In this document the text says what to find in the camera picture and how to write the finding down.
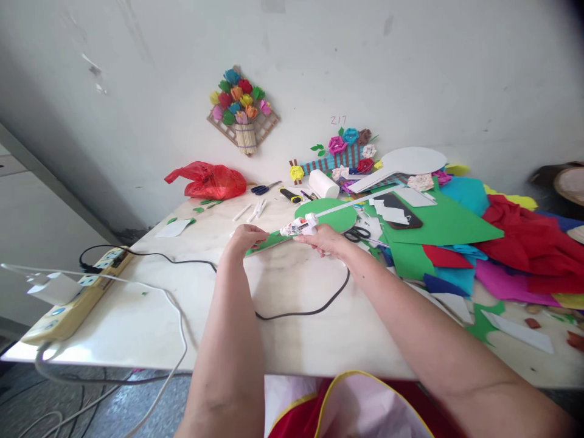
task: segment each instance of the green paper circle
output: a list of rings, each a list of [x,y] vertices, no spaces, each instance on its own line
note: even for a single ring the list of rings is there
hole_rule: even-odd
[[[308,213],[322,213],[345,202],[338,199],[320,199],[308,202],[298,207],[294,213],[294,218],[306,217]],[[319,224],[329,224],[336,232],[345,232],[357,221],[357,211],[354,207],[346,207],[336,212],[318,218]]]

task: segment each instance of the hand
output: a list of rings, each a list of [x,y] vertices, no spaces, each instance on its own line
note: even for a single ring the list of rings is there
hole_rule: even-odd
[[[307,243],[316,249],[321,257],[325,256],[325,252],[330,252],[335,257],[340,259],[342,249],[346,247],[349,242],[341,234],[338,234],[332,229],[330,225],[319,225],[316,227],[316,235],[298,235],[294,238],[295,241]]]
[[[241,224],[235,229],[225,251],[231,251],[242,257],[249,249],[257,249],[260,242],[265,242],[269,234],[255,225]]]

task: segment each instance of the paper towel roll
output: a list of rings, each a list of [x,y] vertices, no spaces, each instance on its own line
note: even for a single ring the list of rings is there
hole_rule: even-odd
[[[341,190],[332,179],[318,169],[310,172],[308,185],[312,187],[316,194],[321,198],[336,198]]]

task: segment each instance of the black phone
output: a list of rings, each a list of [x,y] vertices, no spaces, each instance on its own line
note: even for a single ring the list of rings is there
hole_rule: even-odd
[[[421,219],[418,216],[416,216],[412,212],[412,210],[410,210],[409,207],[406,206],[406,204],[404,204],[393,193],[386,193],[385,195],[378,196],[378,197],[376,197],[374,199],[376,199],[376,200],[383,200],[383,205],[384,206],[390,207],[390,208],[399,208],[399,209],[402,209],[403,210],[403,213],[406,216],[411,216],[411,218],[409,219],[409,224],[408,225],[400,224],[400,223],[397,223],[397,222],[386,221],[391,228],[393,228],[393,229],[410,229],[410,228],[421,228],[422,225],[424,225],[424,222],[422,222]]]

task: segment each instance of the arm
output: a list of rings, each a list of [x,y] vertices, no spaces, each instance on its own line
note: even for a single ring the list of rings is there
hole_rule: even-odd
[[[404,359],[468,436],[568,435],[570,416],[374,257],[328,226],[294,239],[349,267]]]
[[[263,436],[263,349],[243,256],[267,238],[240,225],[221,256],[177,438]]]

